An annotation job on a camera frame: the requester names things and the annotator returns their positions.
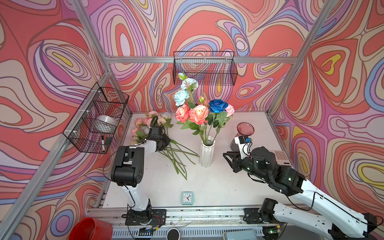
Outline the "white ribbed vase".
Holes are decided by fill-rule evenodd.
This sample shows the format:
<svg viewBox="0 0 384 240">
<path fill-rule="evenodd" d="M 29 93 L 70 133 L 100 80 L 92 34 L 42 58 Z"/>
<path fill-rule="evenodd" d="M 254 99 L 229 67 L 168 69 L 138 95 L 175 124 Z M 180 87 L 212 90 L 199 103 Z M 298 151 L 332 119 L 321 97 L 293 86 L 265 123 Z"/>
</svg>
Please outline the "white ribbed vase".
<svg viewBox="0 0 384 240">
<path fill-rule="evenodd" d="M 214 160 L 215 141 L 213 137 L 208 137 L 202 141 L 200 150 L 200 165 L 204 168 L 209 168 Z"/>
</svg>

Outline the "pink glass vase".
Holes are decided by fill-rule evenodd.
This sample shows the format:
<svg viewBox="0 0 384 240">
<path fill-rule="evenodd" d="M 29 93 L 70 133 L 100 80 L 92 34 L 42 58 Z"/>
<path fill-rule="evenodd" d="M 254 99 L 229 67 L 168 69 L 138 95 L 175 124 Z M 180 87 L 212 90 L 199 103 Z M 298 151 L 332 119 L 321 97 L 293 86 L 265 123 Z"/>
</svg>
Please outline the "pink glass vase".
<svg viewBox="0 0 384 240">
<path fill-rule="evenodd" d="M 237 125 L 237 131 L 238 133 L 236 134 L 235 137 L 240 137 L 240 136 L 251 136 L 254 134 L 255 129 L 250 123 L 242 122 Z M 232 140 L 231 142 L 231 150 L 234 152 L 239 151 L 238 145 L 235 143 L 235 139 Z"/>
</svg>

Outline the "red pink rose stem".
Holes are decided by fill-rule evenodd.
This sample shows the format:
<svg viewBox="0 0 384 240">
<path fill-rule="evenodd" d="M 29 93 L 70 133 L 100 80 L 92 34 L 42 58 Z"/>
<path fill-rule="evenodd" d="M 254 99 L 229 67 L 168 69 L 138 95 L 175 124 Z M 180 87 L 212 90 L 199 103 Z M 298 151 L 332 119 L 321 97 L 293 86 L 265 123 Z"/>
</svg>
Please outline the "red pink rose stem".
<svg viewBox="0 0 384 240">
<path fill-rule="evenodd" d="M 178 107 L 175 117 L 177 119 L 177 124 L 182 126 L 182 129 L 190 128 L 190 108 L 188 105 L 184 104 Z"/>
</svg>

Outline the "large peach rose stem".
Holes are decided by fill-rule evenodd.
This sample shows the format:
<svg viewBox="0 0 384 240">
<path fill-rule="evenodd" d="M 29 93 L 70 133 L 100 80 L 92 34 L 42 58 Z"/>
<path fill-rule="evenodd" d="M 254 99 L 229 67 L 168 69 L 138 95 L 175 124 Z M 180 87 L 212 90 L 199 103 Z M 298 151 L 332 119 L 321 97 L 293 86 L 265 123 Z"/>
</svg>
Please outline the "large peach rose stem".
<svg viewBox="0 0 384 240">
<path fill-rule="evenodd" d="M 193 130 L 193 135 L 199 135 L 203 141 L 203 144 L 207 143 L 207 125 L 206 118 L 209 115 L 208 107 L 204 105 L 198 105 L 189 110 L 189 127 Z"/>
</svg>

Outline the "pale blue flower stem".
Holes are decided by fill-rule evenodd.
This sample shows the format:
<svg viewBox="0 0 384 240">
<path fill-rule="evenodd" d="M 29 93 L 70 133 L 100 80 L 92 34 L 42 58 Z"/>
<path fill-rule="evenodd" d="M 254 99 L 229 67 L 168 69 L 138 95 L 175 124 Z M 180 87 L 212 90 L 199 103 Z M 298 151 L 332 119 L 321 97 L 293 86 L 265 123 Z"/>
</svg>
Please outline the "pale blue flower stem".
<svg viewBox="0 0 384 240">
<path fill-rule="evenodd" d="M 195 91 L 199 87 L 198 82 L 187 77 L 184 73 L 178 73 L 178 78 L 181 80 L 181 89 L 174 95 L 174 101 L 177 109 L 184 104 L 188 105 L 190 109 L 195 108 L 198 105 L 198 101 L 195 100 Z"/>
</svg>

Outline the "blue rose stem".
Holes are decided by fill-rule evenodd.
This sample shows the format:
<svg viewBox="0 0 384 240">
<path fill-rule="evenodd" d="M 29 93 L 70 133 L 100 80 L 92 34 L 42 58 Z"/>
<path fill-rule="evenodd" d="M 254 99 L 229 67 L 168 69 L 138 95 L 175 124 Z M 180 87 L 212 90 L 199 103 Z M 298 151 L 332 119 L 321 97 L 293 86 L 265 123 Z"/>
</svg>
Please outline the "blue rose stem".
<svg viewBox="0 0 384 240">
<path fill-rule="evenodd" d="M 226 110 L 228 106 L 229 104 L 222 100 L 212 100 L 209 102 L 208 124 L 210 129 L 208 135 L 210 135 L 211 129 L 214 128 L 216 130 L 214 141 L 229 120 L 229 113 Z"/>
</svg>

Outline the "pink carnation flower stem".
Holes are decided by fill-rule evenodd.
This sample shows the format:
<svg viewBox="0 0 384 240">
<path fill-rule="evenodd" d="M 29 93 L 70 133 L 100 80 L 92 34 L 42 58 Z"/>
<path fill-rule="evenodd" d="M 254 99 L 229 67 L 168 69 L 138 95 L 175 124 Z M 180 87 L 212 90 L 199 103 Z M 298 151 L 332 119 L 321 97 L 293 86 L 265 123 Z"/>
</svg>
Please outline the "pink carnation flower stem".
<svg viewBox="0 0 384 240">
<path fill-rule="evenodd" d="M 205 106 L 205 107 L 209 108 L 210 107 L 209 103 L 210 103 L 210 101 L 207 98 L 203 97 L 203 96 L 200 96 L 198 98 L 198 107 Z"/>
</svg>

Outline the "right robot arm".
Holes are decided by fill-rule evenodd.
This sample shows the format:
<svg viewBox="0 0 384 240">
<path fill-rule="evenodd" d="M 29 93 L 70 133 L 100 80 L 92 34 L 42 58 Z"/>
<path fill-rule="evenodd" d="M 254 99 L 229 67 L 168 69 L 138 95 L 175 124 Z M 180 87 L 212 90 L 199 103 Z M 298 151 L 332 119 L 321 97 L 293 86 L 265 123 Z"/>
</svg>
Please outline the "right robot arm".
<svg viewBox="0 0 384 240">
<path fill-rule="evenodd" d="M 278 164 L 275 153 L 265 147 L 223 156 L 234 173 L 245 171 L 251 180 L 308 206 L 289 207 L 266 198 L 260 208 L 245 209 L 243 219 L 248 224 L 291 224 L 327 240 L 373 240 L 372 232 L 383 224 L 377 216 L 353 211 L 331 198 L 290 166 Z"/>
</svg>

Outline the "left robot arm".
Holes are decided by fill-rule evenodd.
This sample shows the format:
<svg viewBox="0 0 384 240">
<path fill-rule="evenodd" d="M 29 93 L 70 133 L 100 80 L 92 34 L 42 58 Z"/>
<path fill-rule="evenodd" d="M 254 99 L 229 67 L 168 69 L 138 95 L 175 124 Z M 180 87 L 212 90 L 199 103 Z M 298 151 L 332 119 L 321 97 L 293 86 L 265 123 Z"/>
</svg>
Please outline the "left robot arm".
<svg viewBox="0 0 384 240">
<path fill-rule="evenodd" d="M 110 179 L 132 200 L 127 204 L 127 213 L 124 215 L 127 226 L 162 226 L 165 223 L 166 210 L 153 211 L 151 201 L 140 188 L 140 183 L 144 177 L 146 158 L 152 153 L 164 150 L 170 142 L 164 127 L 151 127 L 149 136 L 143 141 L 117 150 Z"/>
</svg>

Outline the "pile of artificial flowers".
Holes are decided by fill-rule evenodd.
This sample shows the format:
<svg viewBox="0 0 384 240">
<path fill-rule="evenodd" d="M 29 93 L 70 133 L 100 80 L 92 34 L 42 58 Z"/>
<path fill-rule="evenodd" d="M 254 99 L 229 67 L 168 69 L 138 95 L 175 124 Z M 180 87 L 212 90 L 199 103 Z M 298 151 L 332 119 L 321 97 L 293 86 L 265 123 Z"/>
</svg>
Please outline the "pile of artificial flowers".
<svg viewBox="0 0 384 240">
<path fill-rule="evenodd" d="M 150 111 L 144 117 L 134 119 L 134 127 L 131 130 L 132 143 L 133 145 L 139 145 L 148 140 L 156 142 L 156 151 L 168 158 L 176 173 L 187 180 L 187 166 L 183 163 L 182 157 L 187 158 L 194 165 L 195 162 L 192 157 L 197 158 L 199 155 L 187 146 L 170 138 L 169 130 L 173 126 L 170 113 Z"/>
</svg>

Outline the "black marker in basket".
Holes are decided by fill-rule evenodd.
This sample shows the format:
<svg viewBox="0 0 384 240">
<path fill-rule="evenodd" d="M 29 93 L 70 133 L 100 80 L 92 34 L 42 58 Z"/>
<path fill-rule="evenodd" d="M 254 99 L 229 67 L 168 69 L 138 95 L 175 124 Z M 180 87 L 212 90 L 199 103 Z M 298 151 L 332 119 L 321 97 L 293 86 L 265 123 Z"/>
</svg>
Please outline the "black marker in basket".
<svg viewBox="0 0 384 240">
<path fill-rule="evenodd" d="M 106 149 L 105 149 L 105 140 L 103 135 L 101 136 L 101 146 L 102 146 L 102 153 L 105 153 Z"/>
</svg>

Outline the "white bowl in basket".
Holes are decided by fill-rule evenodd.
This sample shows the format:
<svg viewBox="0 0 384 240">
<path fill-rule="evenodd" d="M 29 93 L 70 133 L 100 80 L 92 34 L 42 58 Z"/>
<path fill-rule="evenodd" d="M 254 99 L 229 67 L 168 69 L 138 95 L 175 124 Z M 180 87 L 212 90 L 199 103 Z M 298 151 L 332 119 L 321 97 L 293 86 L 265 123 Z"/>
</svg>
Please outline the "white bowl in basket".
<svg viewBox="0 0 384 240">
<path fill-rule="evenodd" d="M 99 115 L 93 123 L 93 129 L 98 133 L 113 134 L 118 126 L 118 122 L 107 115 Z"/>
</svg>

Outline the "small teal clock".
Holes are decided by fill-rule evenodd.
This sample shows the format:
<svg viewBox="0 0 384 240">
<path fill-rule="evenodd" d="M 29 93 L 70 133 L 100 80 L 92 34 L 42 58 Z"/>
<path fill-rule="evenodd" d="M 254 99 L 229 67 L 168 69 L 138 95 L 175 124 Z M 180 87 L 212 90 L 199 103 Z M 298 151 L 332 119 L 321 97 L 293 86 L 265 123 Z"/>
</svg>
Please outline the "small teal clock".
<svg viewBox="0 0 384 240">
<path fill-rule="evenodd" d="M 195 201 L 193 192 L 182 192 L 182 205 L 193 205 Z"/>
</svg>

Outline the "grey box at bottom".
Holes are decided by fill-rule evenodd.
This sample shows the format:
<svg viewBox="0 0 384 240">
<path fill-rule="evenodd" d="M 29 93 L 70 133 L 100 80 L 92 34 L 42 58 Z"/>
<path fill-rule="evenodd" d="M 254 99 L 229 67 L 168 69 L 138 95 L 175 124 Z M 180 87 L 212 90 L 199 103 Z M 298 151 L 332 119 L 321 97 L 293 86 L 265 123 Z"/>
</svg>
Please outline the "grey box at bottom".
<svg viewBox="0 0 384 240">
<path fill-rule="evenodd" d="M 224 240 L 256 240 L 257 238 L 255 230 L 241 230 L 223 233 Z"/>
</svg>

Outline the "black white round cup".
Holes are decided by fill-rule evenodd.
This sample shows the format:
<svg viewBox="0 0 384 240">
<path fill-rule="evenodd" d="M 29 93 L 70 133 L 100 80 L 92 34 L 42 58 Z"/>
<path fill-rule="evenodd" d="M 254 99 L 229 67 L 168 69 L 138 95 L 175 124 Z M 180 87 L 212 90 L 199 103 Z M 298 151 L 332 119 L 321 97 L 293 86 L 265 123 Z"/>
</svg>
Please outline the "black white round cup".
<svg viewBox="0 0 384 240">
<path fill-rule="evenodd" d="M 172 228 L 167 232 L 166 240 L 180 240 L 181 233 L 178 229 Z"/>
</svg>

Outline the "red bucket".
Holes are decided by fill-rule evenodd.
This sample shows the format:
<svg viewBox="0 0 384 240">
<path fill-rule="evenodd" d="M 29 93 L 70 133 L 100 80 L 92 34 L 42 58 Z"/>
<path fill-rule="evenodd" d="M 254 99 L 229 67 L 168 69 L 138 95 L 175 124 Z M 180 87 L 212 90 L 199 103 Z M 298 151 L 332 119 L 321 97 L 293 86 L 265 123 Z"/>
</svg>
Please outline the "red bucket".
<svg viewBox="0 0 384 240">
<path fill-rule="evenodd" d="M 111 224 L 96 218 L 84 218 L 71 230 L 69 240 L 111 240 Z"/>
</svg>

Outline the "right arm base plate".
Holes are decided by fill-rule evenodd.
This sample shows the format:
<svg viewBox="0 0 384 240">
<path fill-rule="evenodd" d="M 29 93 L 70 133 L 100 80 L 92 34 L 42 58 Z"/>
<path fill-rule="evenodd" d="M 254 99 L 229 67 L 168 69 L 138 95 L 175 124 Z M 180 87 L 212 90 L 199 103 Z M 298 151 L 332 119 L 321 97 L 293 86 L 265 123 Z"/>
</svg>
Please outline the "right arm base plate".
<svg viewBox="0 0 384 240">
<path fill-rule="evenodd" d="M 259 208 L 244 208 L 243 221 L 247 224 L 283 224 L 271 211 L 261 211 Z"/>
</svg>

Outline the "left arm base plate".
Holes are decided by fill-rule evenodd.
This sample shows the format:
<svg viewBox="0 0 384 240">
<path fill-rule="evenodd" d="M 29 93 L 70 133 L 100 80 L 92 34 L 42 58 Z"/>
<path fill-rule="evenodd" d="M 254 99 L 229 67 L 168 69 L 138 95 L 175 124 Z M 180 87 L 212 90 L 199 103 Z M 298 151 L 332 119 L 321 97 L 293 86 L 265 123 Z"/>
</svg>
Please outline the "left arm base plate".
<svg viewBox="0 0 384 240">
<path fill-rule="evenodd" d="M 125 225 L 161 227 L 166 223 L 166 216 L 166 209 L 154 209 L 142 212 L 128 210 Z"/>
</svg>

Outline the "aluminium mounting rail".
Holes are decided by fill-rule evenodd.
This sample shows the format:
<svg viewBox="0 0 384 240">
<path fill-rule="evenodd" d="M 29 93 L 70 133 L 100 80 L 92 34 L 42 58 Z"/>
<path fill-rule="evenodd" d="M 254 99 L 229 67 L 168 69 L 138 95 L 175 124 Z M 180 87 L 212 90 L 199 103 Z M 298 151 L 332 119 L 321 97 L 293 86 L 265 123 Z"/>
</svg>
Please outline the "aluminium mounting rail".
<svg viewBox="0 0 384 240">
<path fill-rule="evenodd" d="M 250 206 L 209 206 L 209 207 L 165 207 L 166 221 L 163 227 L 228 227 L 246 226 L 243 220 L 245 208 L 259 209 L 261 205 Z M 91 209 L 86 217 L 96 218 L 112 224 L 125 225 L 123 214 L 127 208 Z"/>
</svg>

